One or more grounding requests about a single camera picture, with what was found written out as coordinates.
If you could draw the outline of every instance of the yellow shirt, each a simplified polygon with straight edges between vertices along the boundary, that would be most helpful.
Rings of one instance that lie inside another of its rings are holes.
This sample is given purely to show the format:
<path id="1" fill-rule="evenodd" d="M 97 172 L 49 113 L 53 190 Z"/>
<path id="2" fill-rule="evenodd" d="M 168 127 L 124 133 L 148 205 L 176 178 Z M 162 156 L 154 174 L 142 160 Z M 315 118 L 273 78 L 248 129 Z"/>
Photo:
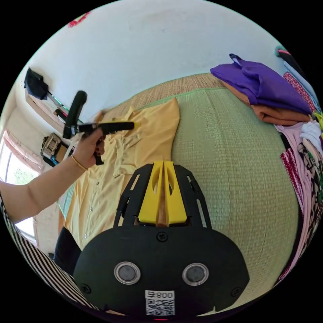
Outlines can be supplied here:
<path id="1" fill-rule="evenodd" d="M 140 111 L 130 108 L 123 119 L 140 126 L 107 136 L 104 165 L 93 166 L 75 185 L 65 227 L 81 250 L 96 235 L 113 227 L 120 195 L 134 171 L 156 160 L 171 160 L 179 123 L 176 98 Z"/>

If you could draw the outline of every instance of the qr code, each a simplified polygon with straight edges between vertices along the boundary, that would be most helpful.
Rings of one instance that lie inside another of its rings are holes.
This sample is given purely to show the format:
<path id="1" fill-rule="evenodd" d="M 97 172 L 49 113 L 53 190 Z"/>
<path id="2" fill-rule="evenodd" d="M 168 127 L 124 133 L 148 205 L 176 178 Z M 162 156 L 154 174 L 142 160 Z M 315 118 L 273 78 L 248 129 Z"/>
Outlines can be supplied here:
<path id="1" fill-rule="evenodd" d="M 147 315 L 175 315 L 175 299 L 146 299 Z"/>

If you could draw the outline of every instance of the white cloth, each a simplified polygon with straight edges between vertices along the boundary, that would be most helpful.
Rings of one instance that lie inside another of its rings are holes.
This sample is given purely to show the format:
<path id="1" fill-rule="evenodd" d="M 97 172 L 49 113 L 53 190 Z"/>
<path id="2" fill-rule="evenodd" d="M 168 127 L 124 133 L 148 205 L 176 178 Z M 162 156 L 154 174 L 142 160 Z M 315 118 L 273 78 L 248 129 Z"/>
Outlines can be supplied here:
<path id="1" fill-rule="evenodd" d="M 311 144 L 317 149 L 317 151 L 323 156 L 320 135 L 322 135 L 322 131 L 320 128 L 320 124 L 316 121 L 310 121 L 302 126 L 302 133 L 300 137 L 302 139 L 307 139 L 311 142 Z"/>

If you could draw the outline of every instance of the woven mat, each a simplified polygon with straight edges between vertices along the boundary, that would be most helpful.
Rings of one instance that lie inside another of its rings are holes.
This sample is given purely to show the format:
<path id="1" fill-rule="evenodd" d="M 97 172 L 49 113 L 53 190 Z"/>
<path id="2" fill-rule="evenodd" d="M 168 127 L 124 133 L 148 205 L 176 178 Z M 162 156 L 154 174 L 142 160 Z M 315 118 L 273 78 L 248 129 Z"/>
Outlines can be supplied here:
<path id="1" fill-rule="evenodd" d="M 181 93 L 190 92 L 198 88 L 224 87 L 222 82 L 211 73 L 196 74 L 167 81 L 153 86 L 143 92 L 134 95 L 129 100 L 117 105 L 106 112 L 104 118 L 116 118 L 126 114 L 130 106 L 135 109 L 141 108 L 151 102 L 158 101 Z"/>
<path id="2" fill-rule="evenodd" d="M 120 117 L 130 105 L 146 108 L 172 96 L 181 118 L 172 160 L 193 172 L 213 228 L 238 245 L 247 263 L 250 282 L 235 308 L 272 288 L 292 250 L 298 204 L 280 160 L 284 145 L 273 125 L 210 73 L 157 85 L 107 115 Z"/>

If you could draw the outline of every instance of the human arm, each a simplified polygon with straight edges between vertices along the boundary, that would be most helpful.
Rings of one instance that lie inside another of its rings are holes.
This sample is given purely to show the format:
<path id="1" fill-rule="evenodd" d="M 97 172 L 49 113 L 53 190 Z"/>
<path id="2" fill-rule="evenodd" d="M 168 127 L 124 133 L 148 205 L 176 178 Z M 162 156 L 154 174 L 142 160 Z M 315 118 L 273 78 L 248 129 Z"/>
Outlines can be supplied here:
<path id="1" fill-rule="evenodd" d="M 90 168 L 95 164 L 94 151 L 101 155 L 104 153 L 101 129 L 81 140 L 73 156 L 85 168 Z M 18 223 L 39 214 L 55 203 L 84 172 L 70 156 L 26 185 L 0 182 L 0 192 L 9 219 Z"/>

